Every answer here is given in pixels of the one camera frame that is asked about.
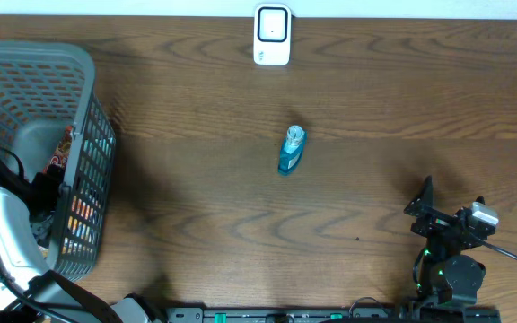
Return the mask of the blue mouthwash bottle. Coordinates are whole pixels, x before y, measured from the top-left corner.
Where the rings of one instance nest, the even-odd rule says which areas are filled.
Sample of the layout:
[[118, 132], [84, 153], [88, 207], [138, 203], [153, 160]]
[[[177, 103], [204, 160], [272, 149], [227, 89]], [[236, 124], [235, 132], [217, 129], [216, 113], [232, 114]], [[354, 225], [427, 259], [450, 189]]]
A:
[[277, 170], [284, 176], [290, 175], [298, 166], [307, 143], [307, 132], [298, 125], [287, 129], [279, 154]]

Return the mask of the orange Top chocolate bar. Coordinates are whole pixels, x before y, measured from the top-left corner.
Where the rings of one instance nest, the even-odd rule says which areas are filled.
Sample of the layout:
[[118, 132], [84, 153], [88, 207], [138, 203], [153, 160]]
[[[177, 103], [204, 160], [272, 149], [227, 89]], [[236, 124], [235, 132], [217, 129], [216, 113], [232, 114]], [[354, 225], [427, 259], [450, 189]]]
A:
[[43, 170], [44, 173], [48, 173], [52, 166], [57, 166], [62, 170], [66, 169], [69, 153], [71, 151], [71, 143], [73, 140], [72, 131], [73, 127], [71, 125], [66, 127], [55, 151], [51, 155], [48, 164]]

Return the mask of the grey plastic shopping basket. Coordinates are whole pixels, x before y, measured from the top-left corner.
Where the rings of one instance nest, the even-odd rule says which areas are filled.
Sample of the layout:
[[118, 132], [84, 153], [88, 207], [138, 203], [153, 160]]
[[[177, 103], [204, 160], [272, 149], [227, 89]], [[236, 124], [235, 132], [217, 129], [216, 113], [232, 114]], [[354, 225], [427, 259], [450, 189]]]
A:
[[0, 41], [0, 157], [32, 182], [67, 126], [71, 151], [48, 215], [35, 218], [48, 265], [78, 281], [95, 267], [116, 149], [94, 93], [95, 66], [77, 46]]

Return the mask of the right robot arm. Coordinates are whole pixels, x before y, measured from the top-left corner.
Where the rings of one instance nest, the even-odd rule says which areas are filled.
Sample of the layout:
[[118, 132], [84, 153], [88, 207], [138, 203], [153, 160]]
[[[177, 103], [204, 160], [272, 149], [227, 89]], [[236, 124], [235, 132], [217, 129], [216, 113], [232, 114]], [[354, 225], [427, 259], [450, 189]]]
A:
[[448, 215], [434, 208], [434, 184], [426, 177], [404, 213], [416, 219], [410, 230], [426, 238], [413, 272], [417, 297], [407, 304], [408, 319], [443, 322], [466, 320], [466, 308], [478, 300], [485, 267], [462, 252], [476, 246], [468, 232], [469, 211]]

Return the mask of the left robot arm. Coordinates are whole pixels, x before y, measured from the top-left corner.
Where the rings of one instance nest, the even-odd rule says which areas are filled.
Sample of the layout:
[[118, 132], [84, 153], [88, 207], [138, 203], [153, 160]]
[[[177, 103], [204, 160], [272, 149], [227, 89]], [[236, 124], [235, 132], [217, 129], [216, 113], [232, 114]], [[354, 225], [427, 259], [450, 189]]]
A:
[[29, 182], [23, 167], [12, 171], [0, 158], [0, 322], [166, 321], [135, 293], [109, 305], [49, 267], [30, 219], [56, 207], [64, 174], [54, 166]]

